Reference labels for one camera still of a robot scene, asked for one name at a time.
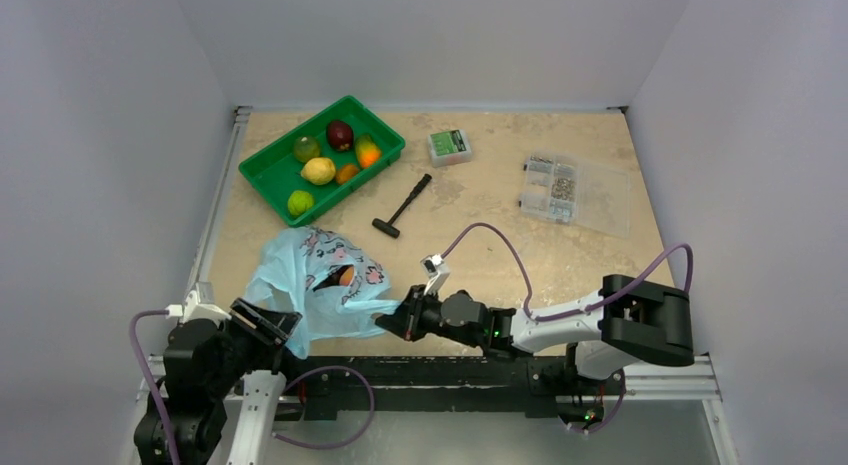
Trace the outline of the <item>light blue plastic bag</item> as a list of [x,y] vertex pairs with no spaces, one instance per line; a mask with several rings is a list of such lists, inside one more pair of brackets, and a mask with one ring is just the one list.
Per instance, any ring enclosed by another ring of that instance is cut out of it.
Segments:
[[[355,269],[353,281],[339,286],[339,273],[348,265]],[[307,226],[285,229],[263,246],[244,299],[301,313],[286,347],[304,359],[317,340],[382,334],[373,316],[390,314],[400,304],[388,297],[390,289],[387,271],[361,248],[336,232]]]

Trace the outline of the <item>orange pink fake peach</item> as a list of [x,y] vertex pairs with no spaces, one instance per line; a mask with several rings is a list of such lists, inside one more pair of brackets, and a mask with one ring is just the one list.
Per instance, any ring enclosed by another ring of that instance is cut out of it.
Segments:
[[353,278],[355,276],[355,269],[353,266],[345,266],[341,269],[338,276],[338,285],[339,286],[349,286]]

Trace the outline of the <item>lime green fake fruit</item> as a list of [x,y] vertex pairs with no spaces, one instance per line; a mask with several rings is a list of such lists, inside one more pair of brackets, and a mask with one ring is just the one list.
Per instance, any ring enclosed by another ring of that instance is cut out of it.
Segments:
[[315,206],[315,198],[308,191],[295,190],[288,197],[286,205],[289,215],[298,218]]

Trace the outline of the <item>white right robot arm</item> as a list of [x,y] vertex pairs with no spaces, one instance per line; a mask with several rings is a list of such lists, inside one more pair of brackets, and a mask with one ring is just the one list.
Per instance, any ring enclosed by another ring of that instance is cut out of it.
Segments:
[[568,345],[561,377],[576,392],[636,362],[688,367],[695,361],[688,293],[620,274],[605,276],[596,292],[541,309],[536,318],[489,307],[465,291],[439,299],[416,285],[375,323],[408,342],[433,334],[503,360]]

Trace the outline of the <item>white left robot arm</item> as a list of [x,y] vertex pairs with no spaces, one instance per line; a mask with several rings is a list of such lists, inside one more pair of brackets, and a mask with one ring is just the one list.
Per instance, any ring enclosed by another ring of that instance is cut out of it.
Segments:
[[225,399],[242,388],[230,464],[262,463],[282,394],[297,384],[298,367],[285,358],[286,343],[302,316],[275,312],[243,299],[224,310],[190,300],[158,315],[176,327],[162,355],[164,373],[155,378],[131,320],[131,345],[149,387],[145,414],[133,435],[143,464],[206,464],[227,421]]

